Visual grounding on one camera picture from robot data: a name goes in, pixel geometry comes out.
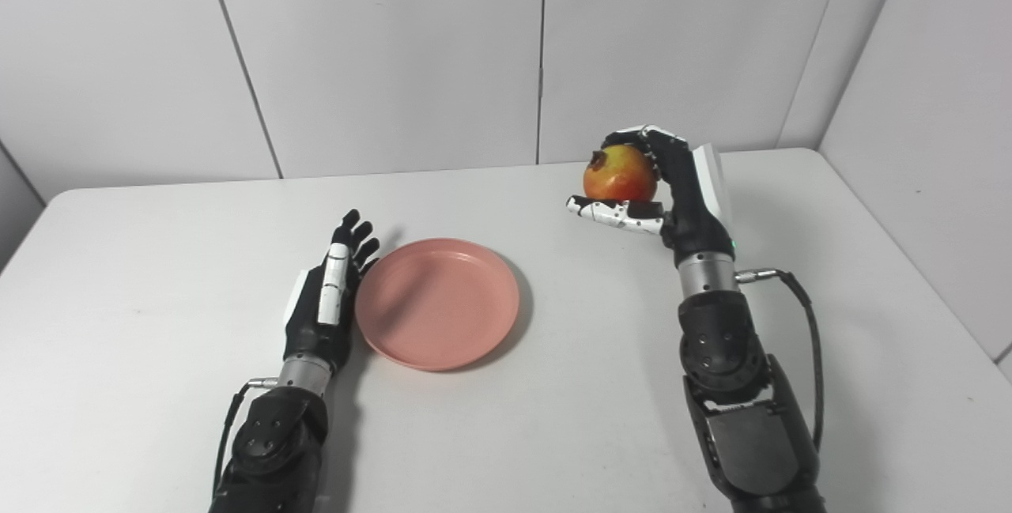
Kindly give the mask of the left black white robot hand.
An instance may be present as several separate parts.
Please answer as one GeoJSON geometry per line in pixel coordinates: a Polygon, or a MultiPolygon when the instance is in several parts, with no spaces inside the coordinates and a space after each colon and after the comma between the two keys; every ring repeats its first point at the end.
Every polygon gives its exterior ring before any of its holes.
{"type": "Polygon", "coordinates": [[[364,221],[357,208],[347,211],[334,229],[323,260],[294,289],[285,325],[285,360],[315,358],[332,374],[344,368],[357,291],[377,262],[380,240],[372,233],[372,222],[364,221]]]}

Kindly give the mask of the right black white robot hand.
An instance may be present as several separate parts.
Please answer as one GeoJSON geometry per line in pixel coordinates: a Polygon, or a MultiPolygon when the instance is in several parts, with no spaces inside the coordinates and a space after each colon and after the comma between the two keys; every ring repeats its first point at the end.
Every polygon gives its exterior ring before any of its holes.
{"type": "Polygon", "coordinates": [[[684,138],[643,125],[611,132],[601,149],[612,146],[628,146],[647,157],[655,178],[669,187],[671,208],[657,201],[573,195],[566,203],[570,213],[619,231],[660,236],[663,245],[673,251],[676,263],[704,253],[736,258],[736,243],[719,219],[715,199],[704,195],[697,155],[684,138]]]}

